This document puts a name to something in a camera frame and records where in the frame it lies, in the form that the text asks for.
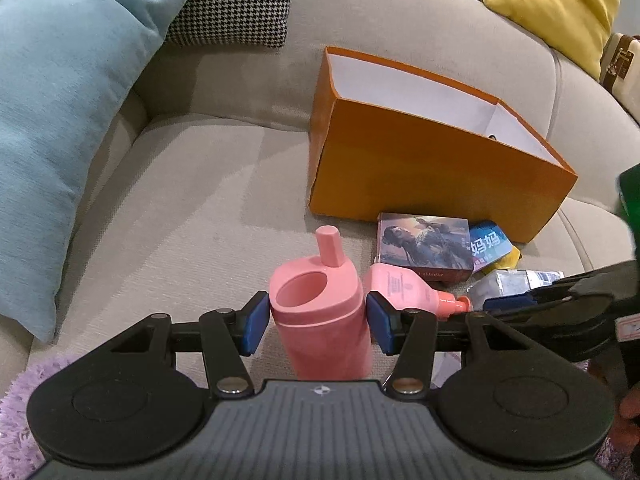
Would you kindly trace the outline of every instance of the beige sofa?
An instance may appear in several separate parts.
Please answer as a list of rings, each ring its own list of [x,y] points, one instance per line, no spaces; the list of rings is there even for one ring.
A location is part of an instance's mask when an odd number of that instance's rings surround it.
[[[499,96],[575,168],[578,183],[521,267],[573,274],[632,257],[615,179],[640,161],[640,128],[582,70],[477,0],[292,0],[279,51],[166,46],[155,56],[92,165],[56,341],[1,320],[0,390],[28,362],[87,352],[149,313],[180,322],[242,307],[276,266],[316,250],[325,222],[367,269],[375,226],[314,218],[305,205],[305,131],[326,44]],[[378,352],[374,375],[388,365]],[[247,366],[258,382],[291,376],[273,326]],[[178,368],[204,381],[198,356],[179,356]]]

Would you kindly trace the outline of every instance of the black and white checkered pillow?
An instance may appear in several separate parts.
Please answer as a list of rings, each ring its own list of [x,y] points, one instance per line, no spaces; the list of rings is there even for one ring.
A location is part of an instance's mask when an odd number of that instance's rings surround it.
[[[284,45],[291,0],[187,0],[166,40],[179,45]]]

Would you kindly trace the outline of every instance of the pink lotion bottle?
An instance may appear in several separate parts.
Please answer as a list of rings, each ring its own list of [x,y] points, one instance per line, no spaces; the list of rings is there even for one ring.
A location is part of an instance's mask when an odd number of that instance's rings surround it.
[[[320,255],[287,262],[273,273],[273,319],[300,380],[366,378],[372,348],[362,282],[337,228],[318,228],[316,240]]]
[[[456,297],[441,290],[434,290],[411,269],[389,264],[373,264],[364,277],[365,294],[372,290],[382,294],[396,310],[419,308],[433,312],[439,319],[451,314],[471,312],[471,300]]]

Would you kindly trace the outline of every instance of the orange box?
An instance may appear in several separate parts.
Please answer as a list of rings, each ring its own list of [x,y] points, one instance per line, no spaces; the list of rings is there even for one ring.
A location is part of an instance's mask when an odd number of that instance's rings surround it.
[[[500,99],[400,62],[325,49],[310,126],[313,213],[492,220],[524,243],[577,179]]]

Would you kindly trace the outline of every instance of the gray gripper base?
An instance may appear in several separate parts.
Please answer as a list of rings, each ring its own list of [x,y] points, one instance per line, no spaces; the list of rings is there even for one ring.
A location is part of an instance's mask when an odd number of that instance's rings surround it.
[[[591,462],[556,471],[502,468],[450,442],[430,411],[376,383],[270,381],[222,402],[184,446],[154,462],[89,471],[49,462],[33,480],[604,480]]]

